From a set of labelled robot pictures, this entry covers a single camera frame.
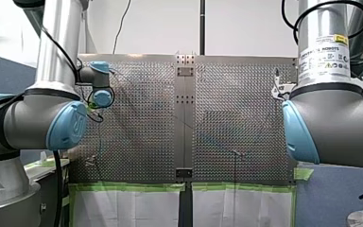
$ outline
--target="sticker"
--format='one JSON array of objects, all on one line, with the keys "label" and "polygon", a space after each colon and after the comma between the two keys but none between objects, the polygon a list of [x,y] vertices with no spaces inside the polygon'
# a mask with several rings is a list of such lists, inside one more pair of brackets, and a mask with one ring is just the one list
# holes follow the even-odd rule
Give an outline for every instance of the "sticker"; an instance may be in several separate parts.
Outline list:
[{"label": "sticker", "polygon": [[341,43],[341,44],[346,44],[346,45],[349,44],[349,39],[342,35],[335,35],[334,40],[336,43]]},{"label": "sticker", "polygon": [[341,35],[318,37],[315,47],[302,51],[299,79],[340,74],[350,76],[350,51],[347,38]]}]

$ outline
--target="perforated metal panel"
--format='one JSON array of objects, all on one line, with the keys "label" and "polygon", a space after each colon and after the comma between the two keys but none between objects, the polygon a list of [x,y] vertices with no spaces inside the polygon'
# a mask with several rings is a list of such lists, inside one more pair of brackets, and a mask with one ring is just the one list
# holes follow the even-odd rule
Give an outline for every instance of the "perforated metal panel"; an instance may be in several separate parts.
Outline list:
[{"label": "perforated metal panel", "polygon": [[174,183],[177,167],[192,167],[195,182],[292,183],[271,97],[276,69],[286,82],[292,59],[190,56],[185,76],[176,56],[82,59],[112,64],[116,101],[71,152],[72,183]]},{"label": "perforated metal panel", "polygon": [[83,60],[112,63],[115,102],[104,111],[102,124],[89,121],[81,145],[72,152],[70,180],[174,182],[174,57]]},{"label": "perforated metal panel", "polygon": [[275,71],[292,59],[198,57],[193,172],[196,182],[290,184],[281,101],[271,98]]}]

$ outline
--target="metal bracket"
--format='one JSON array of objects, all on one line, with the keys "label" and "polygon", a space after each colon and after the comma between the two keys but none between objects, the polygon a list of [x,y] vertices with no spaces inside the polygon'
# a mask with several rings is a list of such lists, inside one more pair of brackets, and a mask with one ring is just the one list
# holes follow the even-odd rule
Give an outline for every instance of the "metal bracket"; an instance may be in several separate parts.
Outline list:
[{"label": "metal bracket", "polygon": [[193,67],[178,67],[178,77],[193,77],[194,68]]},{"label": "metal bracket", "polygon": [[192,168],[177,168],[176,178],[192,178],[193,169]]},{"label": "metal bracket", "polygon": [[293,88],[297,85],[296,83],[285,83],[280,84],[280,76],[278,69],[276,69],[275,85],[272,88],[272,96],[278,100],[286,100],[285,96],[290,95]]}]

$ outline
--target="white paper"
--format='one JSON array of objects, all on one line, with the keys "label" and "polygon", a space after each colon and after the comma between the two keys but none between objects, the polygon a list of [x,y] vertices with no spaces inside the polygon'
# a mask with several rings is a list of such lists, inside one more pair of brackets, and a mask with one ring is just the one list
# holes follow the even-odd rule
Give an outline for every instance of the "white paper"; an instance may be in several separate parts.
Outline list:
[{"label": "white paper", "polygon": [[225,191],[193,192],[194,227],[221,227],[225,204]]},{"label": "white paper", "polygon": [[178,227],[179,192],[77,192],[76,227]]},{"label": "white paper", "polygon": [[258,226],[262,192],[226,190],[222,227]]},{"label": "white paper", "polygon": [[194,226],[290,227],[291,193],[194,191]]}]

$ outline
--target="black pole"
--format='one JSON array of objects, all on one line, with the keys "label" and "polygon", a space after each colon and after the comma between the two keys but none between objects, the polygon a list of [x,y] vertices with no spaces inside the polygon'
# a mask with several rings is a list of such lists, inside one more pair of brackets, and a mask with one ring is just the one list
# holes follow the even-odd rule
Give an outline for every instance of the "black pole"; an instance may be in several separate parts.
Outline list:
[{"label": "black pole", "polygon": [[205,55],[205,0],[201,1],[199,14],[199,54]]}]

